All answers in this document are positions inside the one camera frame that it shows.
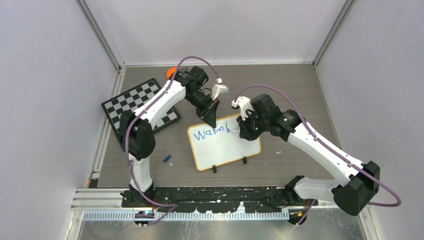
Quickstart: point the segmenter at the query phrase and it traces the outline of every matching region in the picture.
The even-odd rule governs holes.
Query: chessboard pattern
[[[122,112],[126,110],[134,112],[136,109],[146,104],[160,90],[161,86],[156,79],[152,78],[101,104],[117,138]],[[163,129],[180,118],[181,116],[178,114],[175,107],[171,107],[166,114],[159,119],[156,126],[153,128],[153,132],[155,133]]]

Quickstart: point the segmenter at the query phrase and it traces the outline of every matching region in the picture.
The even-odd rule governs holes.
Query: black motor joint
[[[125,136],[130,123],[136,118],[131,110],[125,110],[120,116],[118,128],[118,141],[125,152]],[[152,154],[156,141],[153,134],[152,125],[147,119],[138,118],[129,131],[128,151],[137,159],[145,159]]]
[[[290,133],[302,122],[298,114],[292,110],[281,112],[268,94],[261,94],[250,101],[253,111],[247,110],[248,118],[237,118],[240,127],[240,138],[256,140],[263,132],[280,137],[287,142]]]
[[[152,182],[150,187],[143,193],[148,199],[153,199],[155,197],[154,189],[155,188]],[[141,195],[137,188],[134,188],[131,184],[129,184],[128,190],[121,192],[120,195],[122,196],[121,206],[123,208],[141,208],[152,206],[152,204]]]
[[[190,71],[177,70],[174,80],[185,87],[185,99],[196,107],[196,115],[211,127],[216,128],[217,107],[220,101],[217,98],[213,100],[201,90],[201,87],[209,80],[206,72],[198,66],[194,66]]]

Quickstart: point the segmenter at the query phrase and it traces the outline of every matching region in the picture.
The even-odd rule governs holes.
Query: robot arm
[[[143,192],[153,186],[150,177],[149,156],[156,146],[153,128],[158,120],[176,103],[182,99],[188,100],[196,107],[197,116],[211,127],[216,127],[216,111],[220,103],[217,98],[220,93],[228,92],[228,88],[221,84],[221,79],[217,79],[217,84],[213,87],[213,96],[205,95],[200,89],[208,80],[207,74],[200,67],[194,66],[190,72],[177,71],[174,82],[168,80],[165,86],[145,105],[132,112],[126,110],[120,117],[119,142],[125,151],[125,136],[130,123],[142,111],[146,111],[138,119],[129,134],[129,158],[133,162],[134,179],[137,181]],[[136,183],[133,179],[130,182],[130,190],[137,191]]]
[[[269,95],[261,94],[252,100],[242,96],[233,101],[231,106],[241,110],[241,116],[237,118],[240,138],[253,141],[261,133],[270,132],[271,135],[303,150],[334,177],[332,180],[317,180],[296,176],[285,187],[289,201],[301,198],[335,202],[343,211],[356,216],[378,192],[377,184],[316,141],[294,110],[281,112]],[[317,138],[346,156],[356,166],[361,166],[367,173],[380,178],[380,168],[377,164],[372,161],[364,164],[346,154],[320,135],[308,122],[306,124]]]

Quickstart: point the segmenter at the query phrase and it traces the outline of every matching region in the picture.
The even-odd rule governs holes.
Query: white wall
[[[0,6],[0,239],[58,240],[116,71],[74,0]]]
[[[424,234],[424,2],[356,1],[318,70],[342,145],[403,200],[376,207],[388,240]],[[394,203],[384,189],[373,199]]]
[[[311,62],[344,2],[87,0],[127,65]]]

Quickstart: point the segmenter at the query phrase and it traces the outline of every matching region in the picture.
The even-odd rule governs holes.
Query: gray tabletop
[[[202,66],[210,80],[205,87],[214,84],[214,73]],[[156,78],[161,86],[166,82],[169,67],[127,68],[122,92],[150,79]],[[220,95],[217,118],[238,113],[231,108],[231,101],[242,88],[251,84],[268,84],[286,93],[312,126],[329,141],[337,144],[324,97],[311,64],[273,65],[221,65],[216,66],[223,84],[229,87],[228,95]],[[291,106],[280,95],[269,89],[255,87],[243,95],[249,98],[262,93],[269,94],[282,111]],[[158,187],[183,186],[284,186],[294,176],[304,175],[313,179],[331,179],[332,176],[317,162],[297,147],[271,136],[261,135],[262,152],[249,157],[247,164],[235,161],[212,170],[196,169],[187,129],[203,123],[195,108],[186,100],[175,105],[181,119],[155,134],[156,147],[150,156],[150,175]],[[171,154],[168,163],[162,160]],[[98,181],[98,187],[126,187],[130,172],[114,134],[110,135]]]

